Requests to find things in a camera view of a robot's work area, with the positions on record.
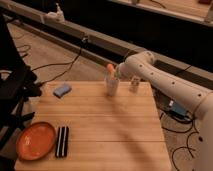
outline black chair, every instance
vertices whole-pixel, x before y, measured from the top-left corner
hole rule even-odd
[[[10,74],[5,78],[0,72],[0,131],[8,128],[0,139],[0,150],[17,128],[23,130],[24,122],[33,118],[34,113],[22,116],[24,102],[41,95],[37,76],[20,57],[0,11],[0,71],[5,70]]]

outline orange plate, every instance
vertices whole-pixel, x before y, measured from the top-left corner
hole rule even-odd
[[[56,132],[47,122],[36,122],[20,135],[16,151],[20,159],[37,160],[51,151],[55,144]]]

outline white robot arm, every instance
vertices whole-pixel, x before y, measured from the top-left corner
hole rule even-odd
[[[202,120],[195,171],[213,170],[213,93],[212,90],[191,83],[153,66],[156,59],[150,51],[132,55],[117,66],[119,77],[134,75],[149,81],[155,88],[175,100],[198,119]]]

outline floor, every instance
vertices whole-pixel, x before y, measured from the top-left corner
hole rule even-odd
[[[9,24],[9,29],[19,51],[27,51],[27,49],[29,48],[28,46],[24,47],[21,46],[30,45],[30,49],[27,51],[28,56],[24,57],[23,59],[28,65],[31,66],[32,69],[49,63],[69,62],[72,61],[76,56],[75,53],[67,49],[64,49],[63,47],[60,47],[52,42],[49,42],[39,37],[38,35],[30,33],[22,29],[21,27]],[[67,66],[52,66],[36,70],[35,73],[37,74],[39,81],[47,81],[52,79],[56,75],[62,73],[66,69]],[[106,70],[104,66],[101,66],[91,60],[88,60],[80,56],[80,58],[78,58],[76,63],[73,65],[72,69],[63,76],[57,78],[57,80],[97,81],[97,80],[104,80],[105,75]],[[165,106],[169,102],[169,99],[156,90],[153,90],[153,92],[156,98],[156,104],[158,106],[160,117],[161,114],[163,113],[160,109],[165,108]],[[35,111],[38,100],[39,98],[30,99],[30,102],[28,102],[25,105],[24,113],[29,111]],[[163,127],[176,131],[185,131],[191,126],[177,123],[176,121],[172,120],[165,114],[161,117],[161,123]],[[199,130],[200,125],[199,121],[195,121],[195,125],[196,128]],[[187,136],[194,131],[195,127],[193,127],[187,133],[173,133],[171,131],[163,130],[171,162],[172,162],[172,152],[180,146],[186,146]],[[13,160],[17,158],[15,152],[15,144],[19,133],[20,132],[17,130],[14,136],[10,139],[10,142],[0,152],[0,155]],[[190,136],[189,138],[190,147],[196,149],[195,144],[197,138],[198,134],[192,134]],[[174,155],[174,161],[179,170],[181,171],[192,170],[194,159],[189,154],[187,149],[178,150]]]

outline wooden tabletop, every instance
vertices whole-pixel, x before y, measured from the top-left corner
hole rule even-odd
[[[123,3],[131,3],[132,0],[114,0]],[[205,18],[209,9],[209,4],[198,3],[198,0],[139,0],[139,5],[148,5],[150,7],[163,6],[172,12],[192,15],[196,17]]]
[[[68,156],[54,149],[38,161],[17,160],[17,171],[169,171],[171,164],[150,84],[137,93],[121,82],[116,96],[106,95],[104,82],[68,82],[72,91],[61,99],[48,83],[33,122],[47,121],[57,130],[69,126]]]

